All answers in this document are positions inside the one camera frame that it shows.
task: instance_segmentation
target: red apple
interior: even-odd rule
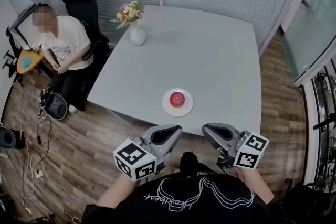
[[[170,96],[170,104],[175,108],[181,107],[184,104],[184,100],[184,95],[181,92],[174,92]]]

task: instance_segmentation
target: black shirt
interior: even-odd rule
[[[267,206],[233,176],[168,175],[138,187],[116,209],[88,205],[91,223],[294,223],[279,204]]]

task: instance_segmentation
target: person in black shirt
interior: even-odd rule
[[[218,174],[186,152],[180,172],[141,186],[121,174],[81,223],[294,223],[256,170],[234,169]]]

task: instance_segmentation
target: hair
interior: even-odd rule
[[[53,8],[50,7],[48,4],[45,4],[45,3],[44,4],[40,4],[33,11],[33,20],[34,21],[35,21],[35,14],[39,13],[39,12],[49,12],[49,13],[52,13],[52,14],[56,15],[55,11],[53,10]]]

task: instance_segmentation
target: computer monitor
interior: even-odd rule
[[[43,34],[33,22],[33,12],[40,5],[34,4],[24,10],[9,29],[15,42],[24,50],[36,50],[42,44]]]

